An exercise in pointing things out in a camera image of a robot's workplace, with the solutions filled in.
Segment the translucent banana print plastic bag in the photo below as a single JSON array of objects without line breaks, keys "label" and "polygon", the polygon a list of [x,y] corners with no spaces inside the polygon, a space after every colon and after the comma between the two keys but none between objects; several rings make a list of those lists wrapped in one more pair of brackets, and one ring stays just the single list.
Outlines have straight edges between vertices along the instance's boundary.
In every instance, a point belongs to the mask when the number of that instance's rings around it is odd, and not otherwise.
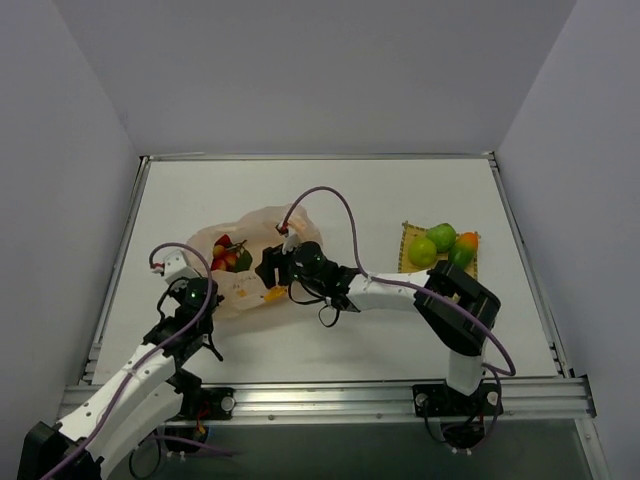
[{"label": "translucent banana print plastic bag", "polygon": [[[284,299],[286,289],[265,287],[255,268],[261,263],[265,248],[283,243],[284,237],[279,235],[276,225],[288,210],[287,205],[264,207],[247,213],[235,222],[202,228],[187,240],[187,244],[209,262],[219,294],[224,297],[214,314],[216,319],[233,318]],[[232,267],[221,270],[214,257],[215,243],[226,239],[231,241],[237,261]]]}]

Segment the red lychee bunch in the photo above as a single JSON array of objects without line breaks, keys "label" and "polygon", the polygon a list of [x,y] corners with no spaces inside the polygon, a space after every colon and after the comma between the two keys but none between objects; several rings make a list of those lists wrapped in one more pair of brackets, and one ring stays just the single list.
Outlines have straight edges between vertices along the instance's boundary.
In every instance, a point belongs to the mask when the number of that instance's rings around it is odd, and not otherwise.
[{"label": "red lychee bunch", "polygon": [[219,237],[212,248],[211,271],[240,273],[248,271],[253,257],[246,247],[246,240],[234,241],[228,234]]}]

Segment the green fake pear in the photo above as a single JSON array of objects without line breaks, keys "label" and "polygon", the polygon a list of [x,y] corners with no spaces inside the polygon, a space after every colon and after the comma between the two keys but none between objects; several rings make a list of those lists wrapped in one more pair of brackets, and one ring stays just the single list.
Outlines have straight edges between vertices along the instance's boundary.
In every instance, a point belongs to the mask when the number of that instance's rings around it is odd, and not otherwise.
[{"label": "green fake pear", "polygon": [[419,268],[427,268],[434,264],[437,255],[436,246],[425,236],[415,237],[407,250],[408,261]]}]

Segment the orange green fake mango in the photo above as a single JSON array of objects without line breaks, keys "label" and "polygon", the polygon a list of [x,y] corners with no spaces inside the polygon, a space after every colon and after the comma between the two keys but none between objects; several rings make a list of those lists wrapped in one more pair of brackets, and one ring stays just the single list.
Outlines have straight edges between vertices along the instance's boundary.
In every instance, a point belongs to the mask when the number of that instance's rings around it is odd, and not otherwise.
[{"label": "orange green fake mango", "polygon": [[479,238],[475,232],[461,234],[448,251],[447,260],[460,269],[469,267],[478,252]]}]

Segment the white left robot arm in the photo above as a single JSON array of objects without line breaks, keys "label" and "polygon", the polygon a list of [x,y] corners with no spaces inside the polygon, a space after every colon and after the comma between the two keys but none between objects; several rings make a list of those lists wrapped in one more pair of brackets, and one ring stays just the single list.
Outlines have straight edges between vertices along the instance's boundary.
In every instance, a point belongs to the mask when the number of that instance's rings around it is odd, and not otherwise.
[{"label": "white left robot arm", "polygon": [[179,278],[167,293],[178,303],[174,314],[144,336],[121,369],[55,425],[39,422],[27,433],[18,478],[105,479],[162,423],[200,411],[202,381],[184,365],[212,332],[222,297],[210,277]]}]

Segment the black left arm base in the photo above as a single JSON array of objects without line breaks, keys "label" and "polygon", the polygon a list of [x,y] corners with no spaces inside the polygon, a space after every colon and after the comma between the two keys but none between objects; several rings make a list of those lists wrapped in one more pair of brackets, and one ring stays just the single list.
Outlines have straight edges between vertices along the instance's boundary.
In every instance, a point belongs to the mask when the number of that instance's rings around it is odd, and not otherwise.
[{"label": "black left arm base", "polygon": [[170,423],[184,422],[185,426],[165,426],[163,434],[204,443],[211,436],[211,421],[229,421],[235,408],[232,388],[211,388],[186,397],[186,404]]}]

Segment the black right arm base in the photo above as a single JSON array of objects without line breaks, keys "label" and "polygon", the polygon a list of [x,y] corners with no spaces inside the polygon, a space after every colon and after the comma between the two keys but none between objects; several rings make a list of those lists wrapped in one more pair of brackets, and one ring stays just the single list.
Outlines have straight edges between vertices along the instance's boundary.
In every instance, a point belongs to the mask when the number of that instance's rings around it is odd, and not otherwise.
[{"label": "black right arm base", "polygon": [[444,382],[415,384],[412,395],[415,415],[429,437],[453,454],[474,453],[492,435],[504,413],[499,383],[481,382],[470,396]]}]

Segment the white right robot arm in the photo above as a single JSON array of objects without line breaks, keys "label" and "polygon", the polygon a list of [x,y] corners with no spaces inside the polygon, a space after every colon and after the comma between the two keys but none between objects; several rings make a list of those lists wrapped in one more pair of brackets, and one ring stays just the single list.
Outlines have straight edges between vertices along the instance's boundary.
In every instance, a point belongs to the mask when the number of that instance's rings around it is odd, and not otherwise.
[{"label": "white right robot arm", "polygon": [[456,265],[441,260],[430,270],[366,275],[328,259],[318,243],[306,241],[288,251],[264,249],[255,272],[268,288],[297,282],[338,313],[419,314],[449,349],[443,390],[447,406],[464,413],[479,402],[485,344],[501,302]]}]

